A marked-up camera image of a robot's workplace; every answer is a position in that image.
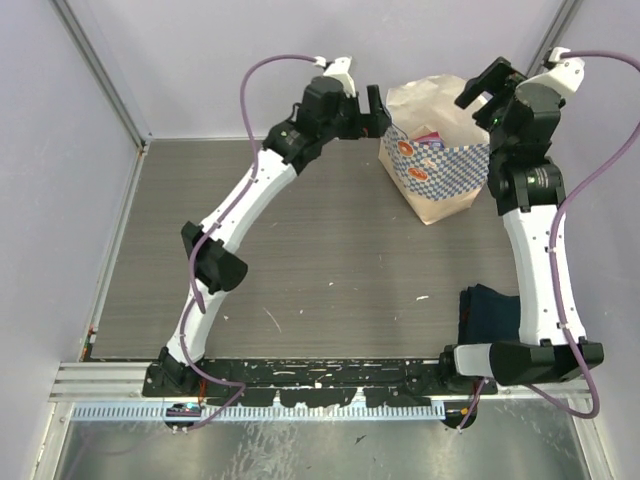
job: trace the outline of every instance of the orange circle logo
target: orange circle logo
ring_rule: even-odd
[[[413,155],[413,147],[407,142],[398,142],[398,151],[405,157],[410,157],[411,155]]]
[[[408,171],[409,175],[411,175],[413,178],[417,178],[418,180],[425,181],[427,178],[429,178],[427,172],[425,172],[424,170],[420,170],[419,168],[411,167]]]

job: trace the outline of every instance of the cable connector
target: cable connector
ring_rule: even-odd
[[[320,67],[323,70],[327,68],[327,59],[324,57],[314,57],[316,62],[313,64],[314,67]]]
[[[547,62],[549,63],[560,63],[562,61],[562,54],[570,52],[571,50],[563,47],[555,47],[549,52],[549,58],[547,58]]]

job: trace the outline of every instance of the item in bag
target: item in bag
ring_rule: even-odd
[[[444,148],[444,142],[438,132],[431,132],[428,135],[423,135],[413,140],[414,142],[422,145],[427,145],[431,148]]]

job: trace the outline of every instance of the metal floor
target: metal floor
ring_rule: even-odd
[[[127,452],[123,455],[101,452]],[[439,421],[73,422],[56,480],[582,480],[571,418],[543,400],[482,402],[459,435]]]
[[[267,207],[238,252],[249,274],[223,304],[208,355],[435,357],[456,340],[460,290],[483,283],[517,294],[488,191],[424,226],[377,151],[372,140],[331,143]],[[218,206],[250,158],[246,141],[152,145],[94,357],[157,356],[187,294],[180,229]]]

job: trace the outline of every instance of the paper bag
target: paper bag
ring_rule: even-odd
[[[469,208],[486,182],[489,134],[471,118],[486,100],[457,107],[464,86],[461,78],[439,75],[387,94],[393,125],[380,142],[379,158],[425,225]],[[431,132],[438,132],[444,148],[412,141]]]

